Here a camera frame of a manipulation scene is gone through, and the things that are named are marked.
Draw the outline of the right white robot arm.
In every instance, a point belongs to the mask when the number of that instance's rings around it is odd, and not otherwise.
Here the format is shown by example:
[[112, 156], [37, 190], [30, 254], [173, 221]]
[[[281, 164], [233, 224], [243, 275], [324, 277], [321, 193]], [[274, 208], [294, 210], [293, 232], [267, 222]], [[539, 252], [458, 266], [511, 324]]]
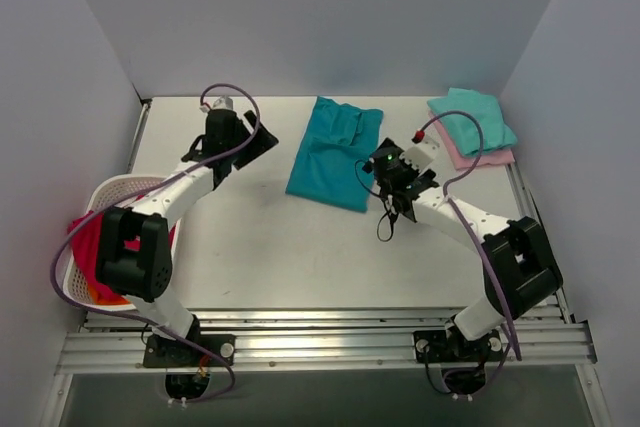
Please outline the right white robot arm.
[[491, 214], [440, 186], [429, 168], [437, 151], [429, 137], [406, 150], [386, 138], [362, 170], [374, 176], [392, 221], [403, 216], [427, 225], [481, 258], [484, 293], [453, 317], [443, 337], [447, 353], [464, 360], [482, 337], [555, 294], [564, 279], [539, 222]]

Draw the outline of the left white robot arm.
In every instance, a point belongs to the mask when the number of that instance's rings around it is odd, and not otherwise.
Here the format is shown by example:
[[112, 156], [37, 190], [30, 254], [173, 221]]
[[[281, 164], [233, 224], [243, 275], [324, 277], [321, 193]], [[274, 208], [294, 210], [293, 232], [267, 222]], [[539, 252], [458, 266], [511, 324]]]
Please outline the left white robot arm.
[[136, 194], [126, 207], [103, 213], [96, 279], [130, 301], [138, 314], [167, 338], [165, 352], [179, 366], [194, 364], [202, 352], [199, 321], [170, 287], [171, 230], [202, 198], [278, 144], [254, 108], [239, 116], [213, 108], [204, 133], [196, 137], [174, 171], [156, 188]]

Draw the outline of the teal t shirt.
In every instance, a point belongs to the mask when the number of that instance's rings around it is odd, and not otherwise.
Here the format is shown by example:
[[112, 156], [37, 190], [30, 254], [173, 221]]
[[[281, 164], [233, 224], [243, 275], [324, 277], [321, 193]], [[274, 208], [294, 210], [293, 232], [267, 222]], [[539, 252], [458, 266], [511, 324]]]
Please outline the teal t shirt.
[[316, 98], [286, 193], [353, 212], [367, 211], [373, 176], [357, 174], [379, 145], [384, 113]]

